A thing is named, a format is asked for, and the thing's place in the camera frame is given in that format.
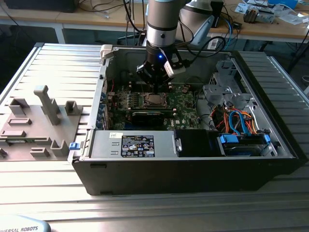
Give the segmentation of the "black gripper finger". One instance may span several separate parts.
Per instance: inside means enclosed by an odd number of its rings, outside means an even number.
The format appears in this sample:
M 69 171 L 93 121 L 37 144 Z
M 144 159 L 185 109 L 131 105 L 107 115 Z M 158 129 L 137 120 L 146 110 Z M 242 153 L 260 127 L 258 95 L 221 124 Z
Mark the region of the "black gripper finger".
M 162 75 L 162 78 L 159 81 L 159 85 L 164 85 L 167 84 L 168 82 L 170 82 L 172 79 L 174 78 L 174 76 L 169 77 L 168 73 L 165 73 Z
M 159 86 L 163 84 L 165 77 L 164 68 L 146 61 L 137 66 L 136 73 L 146 84 L 152 86 L 154 93 L 158 93 Z

